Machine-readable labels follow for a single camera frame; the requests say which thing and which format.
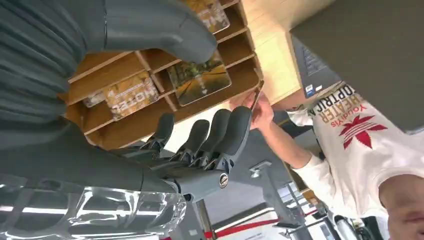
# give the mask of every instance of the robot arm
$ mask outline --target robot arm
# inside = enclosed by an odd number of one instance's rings
[[[105,151],[61,117],[87,52],[159,48],[204,62],[213,35],[177,0],[0,0],[0,239],[134,238],[171,230],[185,201],[224,188],[251,112],[218,111],[159,158],[174,117],[141,148]]]

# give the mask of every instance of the red logo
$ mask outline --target red logo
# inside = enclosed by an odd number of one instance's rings
[[[380,131],[387,129],[387,127],[381,124],[370,122],[369,120],[373,117],[374,115],[364,116],[361,118],[360,115],[358,115],[353,119],[352,122],[343,124],[345,128],[341,130],[339,136],[344,135],[344,149],[346,149],[351,144],[354,137],[363,145],[369,147],[370,149],[373,148],[371,145],[371,137],[367,131]]]

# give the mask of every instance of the transparent plastic part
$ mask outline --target transparent plastic part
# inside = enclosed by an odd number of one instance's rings
[[[0,174],[0,239],[5,240],[143,239],[172,231],[186,212],[178,193],[63,182],[53,191],[25,188],[22,178],[4,180]]]

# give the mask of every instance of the white t-shirt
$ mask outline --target white t-shirt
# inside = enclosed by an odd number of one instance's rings
[[[290,118],[313,124],[326,160],[313,156],[294,171],[334,213],[385,217],[380,184],[403,174],[424,177],[424,132],[403,133],[349,85],[321,99],[308,115]]]

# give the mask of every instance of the floor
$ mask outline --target floor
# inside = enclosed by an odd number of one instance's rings
[[[274,104],[300,89],[288,30],[333,0],[241,0],[264,74],[263,91]]]

